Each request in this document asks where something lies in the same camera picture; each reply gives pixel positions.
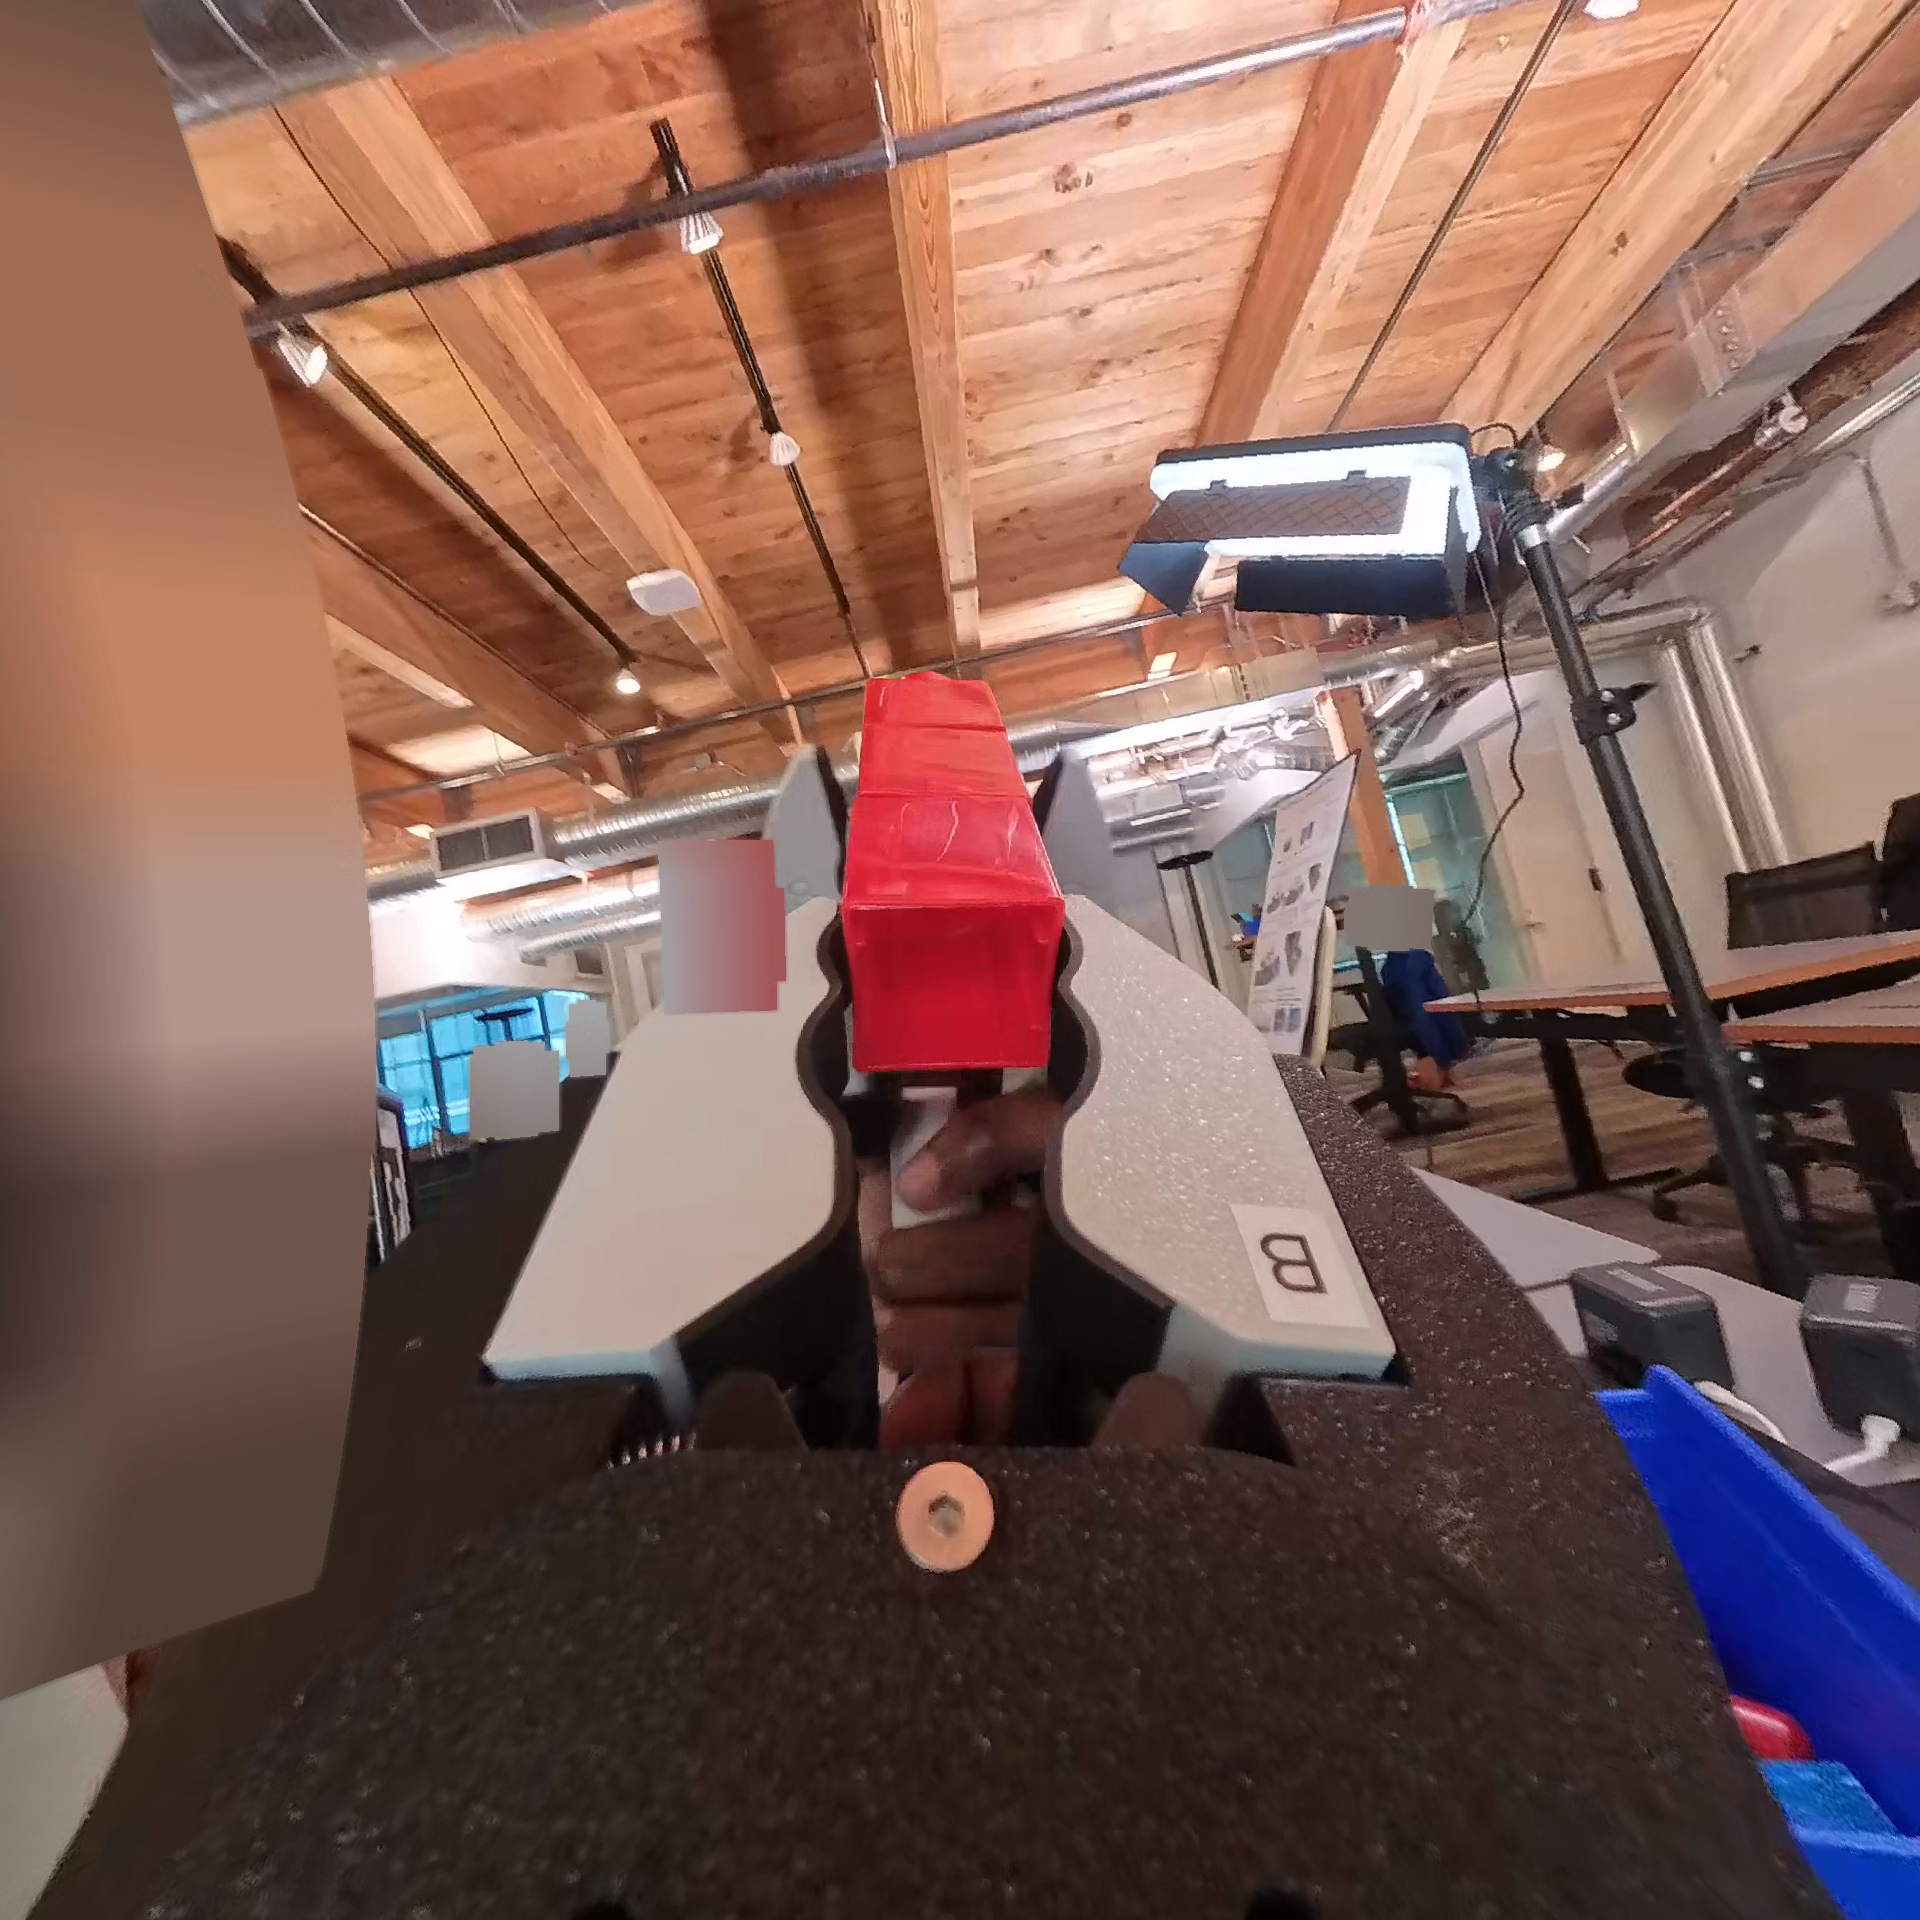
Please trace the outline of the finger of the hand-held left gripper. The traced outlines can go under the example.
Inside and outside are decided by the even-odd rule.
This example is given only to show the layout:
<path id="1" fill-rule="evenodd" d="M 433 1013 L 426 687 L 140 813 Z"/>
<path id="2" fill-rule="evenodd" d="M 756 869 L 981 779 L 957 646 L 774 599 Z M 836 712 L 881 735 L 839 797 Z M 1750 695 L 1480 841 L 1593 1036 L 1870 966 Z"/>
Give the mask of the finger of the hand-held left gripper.
<path id="1" fill-rule="evenodd" d="M 822 747 L 794 752 L 761 825 L 783 908 L 839 901 L 847 860 L 847 792 Z"/>
<path id="2" fill-rule="evenodd" d="M 1039 777 L 1031 805 L 1060 893 L 1116 905 L 1120 867 L 1087 760 L 1057 753 Z"/>

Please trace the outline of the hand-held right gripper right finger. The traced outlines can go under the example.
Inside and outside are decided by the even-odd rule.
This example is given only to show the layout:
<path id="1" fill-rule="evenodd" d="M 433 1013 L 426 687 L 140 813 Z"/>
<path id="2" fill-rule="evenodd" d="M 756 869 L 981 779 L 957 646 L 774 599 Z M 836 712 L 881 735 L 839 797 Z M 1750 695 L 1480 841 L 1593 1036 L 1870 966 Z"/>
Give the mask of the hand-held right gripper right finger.
<path id="1" fill-rule="evenodd" d="M 1384 1313 L 1290 1091 L 1217 990 L 1064 901 L 1042 1347 L 1086 1381 L 1380 1381 Z"/>

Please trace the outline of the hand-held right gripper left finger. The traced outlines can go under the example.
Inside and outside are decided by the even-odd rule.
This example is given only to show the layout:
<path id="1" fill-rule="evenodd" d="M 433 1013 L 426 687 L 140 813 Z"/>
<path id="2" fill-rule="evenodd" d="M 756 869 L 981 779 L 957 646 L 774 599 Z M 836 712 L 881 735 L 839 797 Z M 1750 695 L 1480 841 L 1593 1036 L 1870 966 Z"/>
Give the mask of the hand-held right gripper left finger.
<path id="1" fill-rule="evenodd" d="M 773 1013 L 639 1021 L 484 1351 L 493 1381 L 857 1381 L 839 905 L 783 920 Z"/>

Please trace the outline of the red mega block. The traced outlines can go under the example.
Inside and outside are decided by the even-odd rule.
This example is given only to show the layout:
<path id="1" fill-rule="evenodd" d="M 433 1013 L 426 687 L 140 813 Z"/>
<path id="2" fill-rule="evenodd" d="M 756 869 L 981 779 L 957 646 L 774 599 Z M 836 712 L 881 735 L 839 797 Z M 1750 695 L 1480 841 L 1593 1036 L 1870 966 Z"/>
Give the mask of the red mega block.
<path id="1" fill-rule="evenodd" d="M 881 727 L 860 739 L 854 801 L 1006 800 L 1029 805 L 1016 752 L 1000 728 Z"/>
<path id="2" fill-rule="evenodd" d="M 1002 731 L 1000 709 L 982 681 L 934 672 L 870 679 L 863 691 L 862 731 L 972 728 Z"/>
<path id="3" fill-rule="evenodd" d="M 839 920 L 852 1067 L 1047 1063 L 1064 899 L 1026 796 L 860 796 Z"/>

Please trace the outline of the blue plastic bin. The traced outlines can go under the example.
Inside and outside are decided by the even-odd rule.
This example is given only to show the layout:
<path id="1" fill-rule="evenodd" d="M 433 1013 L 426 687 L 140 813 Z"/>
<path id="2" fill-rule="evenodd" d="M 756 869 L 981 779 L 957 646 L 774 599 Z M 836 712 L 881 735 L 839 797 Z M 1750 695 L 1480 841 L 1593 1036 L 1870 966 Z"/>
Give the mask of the blue plastic bin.
<path id="1" fill-rule="evenodd" d="M 1669 1532 L 1730 1696 L 1793 1717 L 1908 1835 L 1788 1824 L 1814 1876 L 1844 1916 L 1914 1917 L 1914 1588 L 1834 1516 L 1838 1496 L 1820 1502 L 1674 1376 L 1604 1389 L 1597 1406 Z"/>

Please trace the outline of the pile of mega blocks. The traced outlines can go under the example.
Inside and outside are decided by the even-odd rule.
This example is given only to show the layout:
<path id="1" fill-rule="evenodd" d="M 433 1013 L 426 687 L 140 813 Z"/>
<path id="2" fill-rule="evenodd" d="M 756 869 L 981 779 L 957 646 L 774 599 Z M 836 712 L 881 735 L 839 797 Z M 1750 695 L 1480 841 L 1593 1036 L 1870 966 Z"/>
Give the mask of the pile of mega blocks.
<path id="1" fill-rule="evenodd" d="M 1847 1839 L 1908 1838 L 1848 1767 L 1816 1756 L 1793 1717 L 1742 1694 L 1733 1694 L 1727 1705 L 1749 1756 L 1797 1830 Z"/>

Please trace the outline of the person's left hand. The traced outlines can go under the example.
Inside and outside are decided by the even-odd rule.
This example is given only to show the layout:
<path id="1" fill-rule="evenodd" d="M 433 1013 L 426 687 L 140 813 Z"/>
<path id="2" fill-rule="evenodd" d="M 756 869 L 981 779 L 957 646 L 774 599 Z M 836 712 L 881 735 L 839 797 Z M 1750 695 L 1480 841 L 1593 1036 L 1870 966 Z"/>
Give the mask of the person's left hand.
<path id="1" fill-rule="evenodd" d="M 860 1253 L 877 1355 L 896 1376 L 1015 1344 L 1039 1246 L 1036 1180 L 1060 1115 L 1042 1088 L 981 1099 L 901 1169 L 862 1172 Z"/>

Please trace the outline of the black floor lamp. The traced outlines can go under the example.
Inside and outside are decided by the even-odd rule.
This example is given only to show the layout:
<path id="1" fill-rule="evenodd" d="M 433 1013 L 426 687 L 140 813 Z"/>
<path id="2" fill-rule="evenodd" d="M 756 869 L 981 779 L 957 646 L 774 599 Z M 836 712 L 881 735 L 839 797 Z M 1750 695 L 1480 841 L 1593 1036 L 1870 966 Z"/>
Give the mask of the black floor lamp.
<path id="1" fill-rule="evenodd" d="M 1157 854 L 1153 869 L 1167 903 L 1167 923 L 1173 926 L 1177 952 L 1205 971 L 1214 991 L 1224 995 L 1215 886 L 1212 879 L 1214 856 L 1215 852 L 1212 847 L 1183 847 L 1170 854 Z"/>

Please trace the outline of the ceiling air vent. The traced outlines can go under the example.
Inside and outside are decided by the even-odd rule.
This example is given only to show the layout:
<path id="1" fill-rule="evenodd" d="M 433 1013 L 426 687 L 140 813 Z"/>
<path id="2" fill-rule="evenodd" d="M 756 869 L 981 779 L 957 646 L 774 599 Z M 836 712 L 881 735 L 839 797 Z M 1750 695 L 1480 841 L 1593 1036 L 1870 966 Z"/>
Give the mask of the ceiling air vent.
<path id="1" fill-rule="evenodd" d="M 548 878 L 562 871 L 551 854 L 548 820 L 535 806 L 432 830 L 426 854 L 438 886 L 468 893 L 526 881 L 508 872 Z"/>

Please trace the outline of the studio light panel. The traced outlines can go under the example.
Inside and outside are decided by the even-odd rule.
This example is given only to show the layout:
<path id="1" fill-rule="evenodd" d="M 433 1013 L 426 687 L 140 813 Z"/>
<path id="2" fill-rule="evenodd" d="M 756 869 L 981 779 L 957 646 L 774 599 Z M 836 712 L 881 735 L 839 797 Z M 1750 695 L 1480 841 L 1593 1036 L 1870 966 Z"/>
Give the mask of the studio light panel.
<path id="1" fill-rule="evenodd" d="M 1480 549 L 1472 432 L 1460 423 L 1173 448 L 1118 572 L 1183 613 L 1214 563 L 1253 614 L 1401 617 L 1464 611 Z"/>

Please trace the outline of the grey office desk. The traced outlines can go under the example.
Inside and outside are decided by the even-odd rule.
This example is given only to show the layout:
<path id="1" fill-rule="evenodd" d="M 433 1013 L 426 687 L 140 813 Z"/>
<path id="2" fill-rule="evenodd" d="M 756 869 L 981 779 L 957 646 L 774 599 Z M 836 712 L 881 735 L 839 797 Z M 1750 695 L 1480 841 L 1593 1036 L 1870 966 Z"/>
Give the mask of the grey office desk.
<path id="1" fill-rule="evenodd" d="M 1882 931 L 1824 943 L 1774 943 L 1709 956 L 1702 981 L 1720 1021 L 1766 1016 L 1814 1000 L 1834 1000 L 1900 987 L 1918 976 L 1918 932 Z M 1568 1181 L 1514 1191 L 1528 1207 L 1562 1201 L 1582 1193 L 1646 1187 L 1653 1174 L 1613 1174 L 1604 1165 L 1585 1091 L 1576 1076 L 1573 1045 L 1636 1040 L 1654 1048 L 1680 1048 L 1672 1007 L 1660 977 L 1606 977 L 1550 982 L 1544 987 L 1463 991 L 1429 1000 L 1433 1013 L 1453 1013 L 1476 1037 L 1520 1037 L 1540 1051 Z M 1759 1046 L 1727 1043 L 1734 1056 Z"/>
<path id="2" fill-rule="evenodd" d="M 1745 1048 L 1801 1051 L 1808 1088 L 1840 1104 L 1862 1184 L 1890 1208 L 1914 1208 L 1918 1172 L 1902 1097 L 1918 1094 L 1918 987 L 1906 981 L 1847 999 L 1727 1021 Z"/>

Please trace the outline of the black battery charger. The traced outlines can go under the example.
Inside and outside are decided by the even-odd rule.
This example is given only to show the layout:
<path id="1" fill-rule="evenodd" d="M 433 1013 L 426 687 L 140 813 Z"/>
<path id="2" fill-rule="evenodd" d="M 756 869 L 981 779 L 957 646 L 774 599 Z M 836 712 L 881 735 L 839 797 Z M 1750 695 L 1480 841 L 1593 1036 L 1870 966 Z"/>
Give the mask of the black battery charger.
<path id="1" fill-rule="evenodd" d="M 1636 1387 L 1649 1369 L 1681 1381 L 1737 1387 L 1720 1312 L 1697 1286 L 1649 1263 L 1606 1261 L 1568 1276 L 1575 1327 L 1588 1361 Z"/>
<path id="2" fill-rule="evenodd" d="M 1918 1285 L 1820 1276 L 1799 1310 L 1814 1396 L 1840 1432 L 1918 1438 Z"/>

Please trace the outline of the black office chair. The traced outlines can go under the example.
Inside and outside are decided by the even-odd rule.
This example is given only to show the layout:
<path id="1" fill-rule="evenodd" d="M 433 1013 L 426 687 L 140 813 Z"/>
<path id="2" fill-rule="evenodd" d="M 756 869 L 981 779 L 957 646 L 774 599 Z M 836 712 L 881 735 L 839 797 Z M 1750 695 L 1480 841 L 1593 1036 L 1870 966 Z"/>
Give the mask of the black office chair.
<path id="1" fill-rule="evenodd" d="M 1775 1085 L 1766 1079 L 1765 1069 L 1759 1067 L 1759 1056 L 1742 1051 L 1737 1053 L 1734 1064 L 1744 1075 L 1745 1091 L 1756 1102 L 1766 1174 L 1775 1189 L 1775 1196 L 1783 1201 L 1790 1222 L 1801 1232 L 1810 1222 L 1808 1172 L 1804 1167 L 1801 1149 L 1797 1145 L 1801 1135 L 1792 1129 L 1790 1109 L 1783 1104 Z M 1669 1099 L 1689 1110 L 1705 1110 L 1705 1099 L 1696 1091 L 1696 1079 L 1689 1059 L 1678 1046 L 1653 1048 L 1633 1063 L 1628 1063 L 1622 1067 L 1622 1081 L 1638 1092 Z M 1713 1149 L 1700 1165 L 1671 1172 L 1654 1181 L 1654 1187 L 1648 1191 L 1648 1212 L 1653 1217 L 1672 1225 L 1681 1220 L 1681 1208 L 1678 1207 L 1680 1193 L 1689 1193 L 1693 1189 L 1727 1191 L 1727 1187 L 1730 1181 L 1725 1174 L 1720 1152 Z"/>
<path id="2" fill-rule="evenodd" d="M 1882 931 L 1880 854 L 1861 843 L 1722 879 L 1725 945 L 1824 943 Z"/>

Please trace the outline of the black light stand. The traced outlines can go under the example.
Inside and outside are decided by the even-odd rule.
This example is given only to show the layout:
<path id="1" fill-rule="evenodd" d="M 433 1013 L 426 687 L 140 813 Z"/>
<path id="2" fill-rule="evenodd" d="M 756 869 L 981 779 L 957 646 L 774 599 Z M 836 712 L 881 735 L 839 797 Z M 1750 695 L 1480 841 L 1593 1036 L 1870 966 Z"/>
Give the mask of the black light stand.
<path id="1" fill-rule="evenodd" d="M 1774 1294 L 1801 1303 L 1810 1281 L 1808 1263 L 1788 1229 L 1788 1217 L 1768 1180 L 1756 1104 L 1720 1036 L 1720 1021 L 1620 745 L 1620 734 L 1636 720 L 1636 700 L 1604 687 L 1594 676 L 1550 549 L 1546 510 L 1532 484 L 1522 451 L 1518 445 L 1490 448 L 1478 455 L 1476 467 L 1478 491 L 1496 500 L 1503 527 L 1520 553 L 1542 613 L 1560 679 L 1568 686 L 1573 731 L 1588 757 L 1599 801 L 1613 828 L 1624 875 L 1666 984 L 1678 1043 L 1711 1124 L 1745 1247 L 1759 1281 Z"/>

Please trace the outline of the silver air duct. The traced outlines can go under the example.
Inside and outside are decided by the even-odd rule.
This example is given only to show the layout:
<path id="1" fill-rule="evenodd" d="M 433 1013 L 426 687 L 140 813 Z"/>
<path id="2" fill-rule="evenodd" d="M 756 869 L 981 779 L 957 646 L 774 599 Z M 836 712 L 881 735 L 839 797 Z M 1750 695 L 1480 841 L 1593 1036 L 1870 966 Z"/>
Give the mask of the silver air duct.
<path id="1" fill-rule="evenodd" d="M 1674 673 L 1692 700 L 1700 779 L 1718 806 L 1730 847 L 1765 867 L 1784 861 L 1783 819 L 1742 691 L 1720 648 L 1713 613 L 1705 604 L 1674 599 L 1620 613 L 1578 607 L 1575 614 L 1593 660 L 1657 641 L 1678 655 Z M 1496 684 L 1506 672 L 1546 669 L 1551 660 L 1544 625 L 1535 620 L 1506 640 L 1453 646 L 1405 640 L 1336 654 L 1317 684 L 1272 686 L 1257 701 L 1173 711 L 1128 727 L 1112 727 L 1120 718 L 1116 707 L 1086 716 L 1026 716 L 1009 724 L 1009 743 L 1023 777 L 1042 777 L 1057 757 L 1074 752 L 1093 758 L 1138 758 L 1145 765 L 1142 782 L 1180 788 L 1191 782 L 1199 782 L 1202 788 L 1248 784 L 1258 774 L 1280 772 L 1317 774 L 1335 760 L 1328 727 L 1304 711 L 1321 693 L 1394 681 L 1368 720 L 1376 753 L 1389 764 L 1405 753 L 1420 734 L 1422 721 L 1415 712 L 1438 712 L 1440 704 L 1456 695 Z M 773 813 L 776 790 L 780 779 L 768 777 L 680 797 L 637 800 L 601 813 L 500 819 L 500 828 L 527 825 L 533 847 L 472 856 L 448 871 L 440 867 L 440 852 L 430 847 L 421 856 L 370 869 L 368 909 L 394 909 L 437 891 L 462 903 L 456 885 L 465 879 L 470 899 L 493 899 L 543 885 L 548 871 L 580 878 L 654 856 L 680 839 L 758 832 Z"/>

